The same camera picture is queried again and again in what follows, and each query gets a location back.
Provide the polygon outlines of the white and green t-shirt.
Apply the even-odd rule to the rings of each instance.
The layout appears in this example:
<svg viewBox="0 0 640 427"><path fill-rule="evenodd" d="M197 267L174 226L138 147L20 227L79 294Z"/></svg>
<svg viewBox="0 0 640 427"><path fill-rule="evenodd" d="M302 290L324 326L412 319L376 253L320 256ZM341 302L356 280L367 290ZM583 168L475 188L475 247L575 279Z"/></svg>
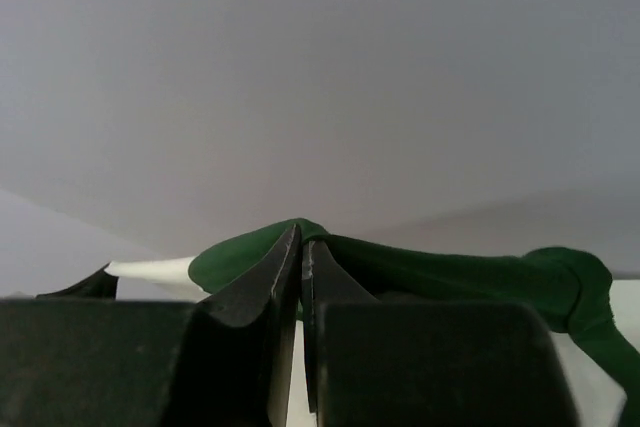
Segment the white and green t-shirt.
<svg viewBox="0 0 640 427"><path fill-rule="evenodd" d="M530 305L553 332L567 335L589 367L601 368L622 388L626 402L620 425L638 425L639 352L616 326L611 272L588 252L545 247L520 256L435 254L335 235L296 218L222 241L192 257L111 262L106 271L200 300L257 264L293 226L300 228L303 245L325 243L337 263L375 296L398 291L428 300Z"/></svg>

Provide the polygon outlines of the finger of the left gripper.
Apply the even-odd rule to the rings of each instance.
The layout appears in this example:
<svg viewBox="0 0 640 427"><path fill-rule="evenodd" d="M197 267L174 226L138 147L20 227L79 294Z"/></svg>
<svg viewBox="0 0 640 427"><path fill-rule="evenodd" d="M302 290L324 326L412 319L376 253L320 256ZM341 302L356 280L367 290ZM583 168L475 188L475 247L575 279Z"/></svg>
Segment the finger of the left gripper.
<svg viewBox="0 0 640 427"><path fill-rule="evenodd" d="M62 290L38 294L37 298L115 298L119 278L103 267L81 281Z"/></svg>

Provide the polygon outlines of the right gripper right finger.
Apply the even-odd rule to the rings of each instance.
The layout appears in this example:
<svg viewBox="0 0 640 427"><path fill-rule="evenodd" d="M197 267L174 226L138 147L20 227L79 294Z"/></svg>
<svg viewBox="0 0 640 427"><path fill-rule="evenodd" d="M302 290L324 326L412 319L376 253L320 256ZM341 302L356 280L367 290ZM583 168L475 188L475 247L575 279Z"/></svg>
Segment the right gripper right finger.
<svg viewBox="0 0 640 427"><path fill-rule="evenodd" d="M320 426L371 426L379 353L371 319L377 300L323 241L304 247L304 360L309 410Z"/></svg>

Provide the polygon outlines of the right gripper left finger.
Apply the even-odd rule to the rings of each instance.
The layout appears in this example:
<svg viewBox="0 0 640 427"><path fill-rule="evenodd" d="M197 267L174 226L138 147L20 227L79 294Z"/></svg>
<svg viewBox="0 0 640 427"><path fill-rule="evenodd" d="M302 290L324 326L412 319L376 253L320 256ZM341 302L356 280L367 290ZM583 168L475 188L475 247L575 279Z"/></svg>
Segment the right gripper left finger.
<svg viewBox="0 0 640 427"><path fill-rule="evenodd" d="M180 346L167 426L283 426L301 283L301 233L198 303Z"/></svg>

